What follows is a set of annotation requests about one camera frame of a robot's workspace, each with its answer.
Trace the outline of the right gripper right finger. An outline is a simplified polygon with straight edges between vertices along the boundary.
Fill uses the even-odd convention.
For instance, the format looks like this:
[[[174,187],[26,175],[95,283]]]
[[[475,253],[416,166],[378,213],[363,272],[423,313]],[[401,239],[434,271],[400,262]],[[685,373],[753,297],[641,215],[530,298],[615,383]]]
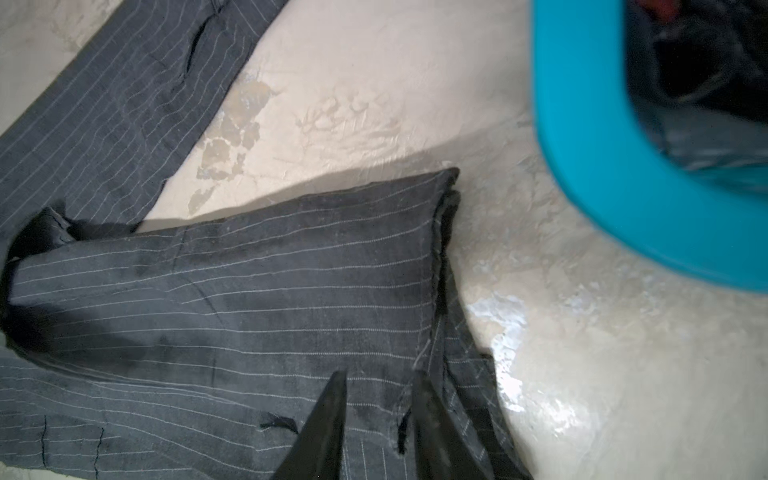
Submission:
[[[490,479],[465,444],[424,371],[415,372],[411,413],[419,479]]]

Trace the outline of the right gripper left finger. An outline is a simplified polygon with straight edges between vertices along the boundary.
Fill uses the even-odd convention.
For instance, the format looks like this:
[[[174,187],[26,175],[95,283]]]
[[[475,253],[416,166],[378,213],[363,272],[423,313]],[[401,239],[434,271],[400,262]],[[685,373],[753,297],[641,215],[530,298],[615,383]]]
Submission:
[[[272,478],[339,479],[346,409],[347,373],[339,370],[330,377],[291,450]]]

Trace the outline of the dark grey pinstripe shirt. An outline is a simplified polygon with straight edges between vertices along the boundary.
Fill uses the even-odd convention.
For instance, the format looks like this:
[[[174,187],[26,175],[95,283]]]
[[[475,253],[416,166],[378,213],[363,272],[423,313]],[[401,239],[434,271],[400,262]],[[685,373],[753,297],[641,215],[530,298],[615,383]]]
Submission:
[[[344,479],[417,475],[431,380],[470,478],[526,479],[446,255],[448,168],[137,227],[279,1],[125,1],[1,138],[1,460],[267,479],[347,373]]]

